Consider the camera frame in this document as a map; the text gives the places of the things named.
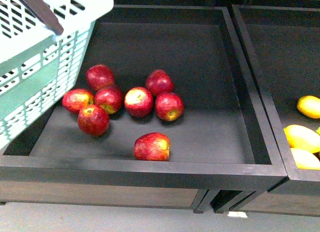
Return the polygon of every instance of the produce display stand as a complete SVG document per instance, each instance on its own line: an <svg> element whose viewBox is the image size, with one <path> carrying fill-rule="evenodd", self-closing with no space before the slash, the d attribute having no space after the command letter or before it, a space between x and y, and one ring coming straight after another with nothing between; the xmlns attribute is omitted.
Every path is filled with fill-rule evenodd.
<svg viewBox="0 0 320 232"><path fill-rule="evenodd" d="M122 109L94 139L58 102L0 157L1 201L201 212L223 191L266 191L286 178L227 8L114 6L96 22L75 87L87 88L85 72L100 63L124 93L166 70L183 116L164 123ZM170 161L135 160L135 140L154 131L171 139Z"/></svg>
<svg viewBox="0 0 320 232"><path fill-rule="evenodd" d="M233 5L232 11L288 179L269 193L252 194L228 206L319 216L320 171L297 168L283 129L291 124L312 130L320 127L319 120L307 118L296 108L302 96L320 97L320 10Z"/></svg>

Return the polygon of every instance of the red apple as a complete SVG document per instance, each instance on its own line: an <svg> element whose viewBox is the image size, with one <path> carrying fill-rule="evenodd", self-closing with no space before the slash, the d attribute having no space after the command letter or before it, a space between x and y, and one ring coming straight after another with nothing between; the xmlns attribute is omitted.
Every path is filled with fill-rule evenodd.
<svg viewBox="0 0 320 232"><path fill-rule="evenodd" d="M163 92L172 92L175 88L169 75L161 69L154 70L150 73L145 85L154 96Z"/></svg>
<svg viewBox="0 0 320 232"><path fill-rule="evenodd" d="M86 81L89 86L97 91L100 88L115 83L115 76L112 70L106 65L95 65L86 72Z"/></svg>
<svg viewBox="0 0 320 232"><path fill-rule="evenodd" d="M148 133L134 143L133 154L137 160L168 161L170 139L162 133Z"/></svg>
<svg viewBox="0 0 320 232"><path fill-rule="evenodd" d="M155 99L155 112L160 119L174 121L184 112L184 103L175 93L161 93Z"/></svg>
<svg viewBox="0 0 320 232"><path fill-rule="evenodd" d="M94 97L94 104L105 109L108 114L116 113L121 108L123 101L124 95L116 84L99 89Z"/></svg>
<svg viewBox="0 0 320 232"><path fill-rule="evenodd" d="M79 129L92 136L101 136L109 128L109 115L100 106L82 108L78 116Z"/></svg>
<svg viewBox="0 0 320 232"><path fill-rule="evenodd" d="M124 98L124 106L134 117L142 118L148 115L153 107L154 98L144 87L130 89Z"/></svg>
<svg viewBox="0 0 320 232"><path fill-rule="evenodd" d="M77 88L66 92L62 105L71 113L77 114L80 109L94 103L94 95L87 89Z"/></svg>

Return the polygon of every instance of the wooden panel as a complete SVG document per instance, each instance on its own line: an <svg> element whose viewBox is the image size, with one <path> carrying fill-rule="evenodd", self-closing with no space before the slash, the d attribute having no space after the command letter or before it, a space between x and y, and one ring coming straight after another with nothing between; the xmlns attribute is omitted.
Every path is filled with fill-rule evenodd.
<svg viewBox="0 0 320 232"><path fill-rule="evenodd" d="M241 211L320 216L320 197L263 193Z"/></svg>
<svg viewBox="0 0 320 232"><path fill-rule="evenodd" d="M190 208L198 190L0 181L0 201Z"/></svg>

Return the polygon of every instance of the mango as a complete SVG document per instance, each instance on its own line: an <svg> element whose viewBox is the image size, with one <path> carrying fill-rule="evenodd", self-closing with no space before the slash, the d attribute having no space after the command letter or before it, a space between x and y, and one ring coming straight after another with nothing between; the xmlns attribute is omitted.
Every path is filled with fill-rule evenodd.
<svg viewBox="0 0 320 232"><path fill-rule="evenodd" d="M301 125L289 125L284 130L290 148L300 148L311 153L320 152L320 135Z"/></svg>
<svg viewBox="0 0 320 232"><path fill-rule="evenodd" d="M298 168L320 170L320 161L314 154L300 148L291 148L291 152Z"/></svg>
<svg viewBox="0 0 320 232"><path fill-rule="evenodd" d="M296 107L309 118L320 118L320 99L315 96L307 95L299 98Z"/></svg>

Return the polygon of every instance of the basket handle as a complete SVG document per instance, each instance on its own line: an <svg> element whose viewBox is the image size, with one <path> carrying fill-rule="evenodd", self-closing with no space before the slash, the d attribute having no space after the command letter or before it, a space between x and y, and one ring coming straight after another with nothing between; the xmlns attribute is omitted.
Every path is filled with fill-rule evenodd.
<svg viewBox="0 0 320 232"><path fill-rule="evenodd" d="M56 35L61 35L64 28L43 0L19 0L30 12L44 23Z"/></svg>

